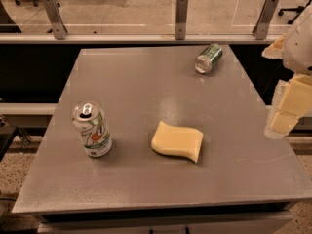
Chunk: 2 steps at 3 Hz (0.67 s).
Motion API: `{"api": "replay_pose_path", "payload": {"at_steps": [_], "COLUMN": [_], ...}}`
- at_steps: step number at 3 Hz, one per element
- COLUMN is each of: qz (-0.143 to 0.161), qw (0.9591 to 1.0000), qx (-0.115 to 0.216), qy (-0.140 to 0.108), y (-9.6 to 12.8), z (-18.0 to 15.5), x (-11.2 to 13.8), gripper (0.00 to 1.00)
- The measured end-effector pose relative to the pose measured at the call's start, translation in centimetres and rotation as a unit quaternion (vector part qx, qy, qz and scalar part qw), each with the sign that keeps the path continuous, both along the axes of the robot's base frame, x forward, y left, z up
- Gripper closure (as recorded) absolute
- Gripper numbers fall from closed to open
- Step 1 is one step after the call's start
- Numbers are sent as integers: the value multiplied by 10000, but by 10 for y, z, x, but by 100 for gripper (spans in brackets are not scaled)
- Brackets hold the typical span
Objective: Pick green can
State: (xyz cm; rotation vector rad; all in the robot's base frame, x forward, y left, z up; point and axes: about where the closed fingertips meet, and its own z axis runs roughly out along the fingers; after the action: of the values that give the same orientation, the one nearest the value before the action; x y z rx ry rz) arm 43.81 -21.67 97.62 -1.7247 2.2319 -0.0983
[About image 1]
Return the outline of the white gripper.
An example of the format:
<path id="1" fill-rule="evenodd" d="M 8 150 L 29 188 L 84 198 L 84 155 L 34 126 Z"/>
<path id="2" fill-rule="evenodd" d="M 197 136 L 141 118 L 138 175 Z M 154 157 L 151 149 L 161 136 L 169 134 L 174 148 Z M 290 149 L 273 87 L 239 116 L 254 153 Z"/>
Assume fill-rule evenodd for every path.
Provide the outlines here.
<path id="1" fill-rule="evenodd" d="M 280 80 L 275 87 L 264 134 L 283 138 L 312 108 L 312 5 L 282 35 L 262 51 L 267 59 L 283 60 L 285 68 L 296 72 L 289 81 Z"/>

